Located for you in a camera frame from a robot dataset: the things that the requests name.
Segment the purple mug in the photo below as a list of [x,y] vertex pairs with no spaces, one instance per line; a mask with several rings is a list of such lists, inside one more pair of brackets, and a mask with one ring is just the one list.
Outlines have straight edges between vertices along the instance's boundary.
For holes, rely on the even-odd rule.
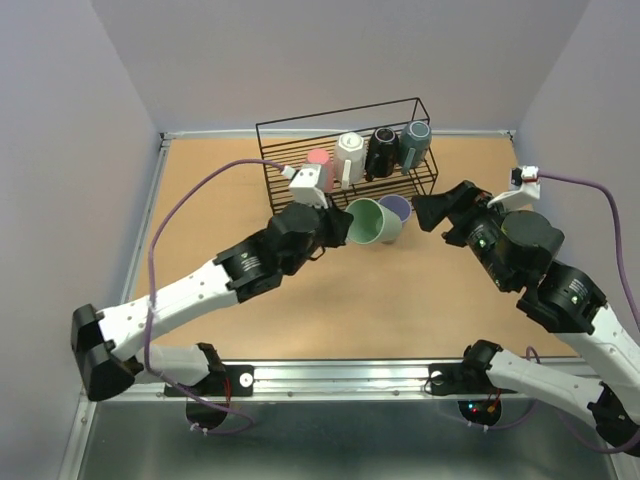
[[411,203],[402,195],[385,195],[378,200],[378,203],[398,215],[402,221],[402,225],[404,225],[411,216]]

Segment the gray wall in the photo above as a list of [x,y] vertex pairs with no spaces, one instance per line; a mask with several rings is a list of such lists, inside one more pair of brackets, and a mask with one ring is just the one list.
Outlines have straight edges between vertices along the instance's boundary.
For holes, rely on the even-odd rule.
[[117,301],[157,134],[87,0],[0,15],[0,477],[57,477],[72,310]]
[[162,131],[415,95],[438,128],[514,128],[588,4],[92,1]]
[[[592,0],[516,135],[522,164],[599,181],[616,196],[626,270],[640,297],[640,3]],[[615,266],[613,223],[603,195],[542,184],[538,210],[567,235],[564,258],[609,294],[628,331],[631,320]]]

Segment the mug rack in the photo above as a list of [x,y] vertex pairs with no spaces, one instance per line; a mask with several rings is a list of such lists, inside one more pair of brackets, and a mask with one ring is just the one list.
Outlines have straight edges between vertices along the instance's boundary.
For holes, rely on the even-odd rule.
[[[413,120],[431,121],[418,97],[261,122],[256,124],[256,134],[262,158],[298,168],[314,148],[327,150],[333,160],[334,145],[345,132],[360,134],[368,147],[369,138],[377,128],[389,127],[400,134]],[[309,132],[318,135],[308,136]],[[266,166],[264,178],[269,205],[275,215],[293,201],[288,189],[289,180]],[[346,190],[335,181],[330,195],[340,208],[358,198],[378,200],[392,193],[410,198],[432,193],[437,178],[438,165],[430,148],[425,161],[411,169],[408,175],[402,175],[400,167],[396,167],[389,177],[371,182],[362,179]]]

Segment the gray mug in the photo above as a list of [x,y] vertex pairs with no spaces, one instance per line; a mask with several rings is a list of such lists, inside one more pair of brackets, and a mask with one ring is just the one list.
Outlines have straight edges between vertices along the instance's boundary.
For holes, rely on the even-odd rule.
[[426,122],[415,120],[405,125],[400,135],[400,156],[398,157],[398,165],[403,175],[407,175],[410,169],[422,163],[430,146],[431,127]]

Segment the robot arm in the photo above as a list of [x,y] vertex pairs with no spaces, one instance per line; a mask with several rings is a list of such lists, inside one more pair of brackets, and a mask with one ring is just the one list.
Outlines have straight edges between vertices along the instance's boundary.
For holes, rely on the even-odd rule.
[[[635,438],[640,424],[640,347],[595,283],[555,260],[563,233],[538,213],[509,211],[530,203],[523,198],[536,198],[522,193],[522,184],[519,191],[515,201],[513,195],[503,197],[505,208],[495,201],[500,196],[494,199],[473,183],[462,182],[444,194],[414,197],[413,205],[422,230],[432,231],[448,218],[452,228],[443,234],[446,243],[469,246],[499,290],[525,289],[517,308],[570,345],[603,382],[532,364],[480,341],[466,352],[462,364],[434,366],[442,376],[431,392],[515,390],[595,426],[612,445],[623,445]],[[640,456],[640,444],[627,453]]]
[[[152,339],[207,312],[279,287],[284,275],[294,275],[307,260],[345,244],[353,217],[318,189],[323,181],[318,166],[305,166],[290,175],[296,201],[273,216],[265,229],[157,292]],[[145,296],[103,310],[84,305],[74,312],[71,347],[90,400],[105,400],[134,383],[152,381],[141,362],[148,309]],[[208,344],[152,346],[150,364],[185,386],[224,369]]]

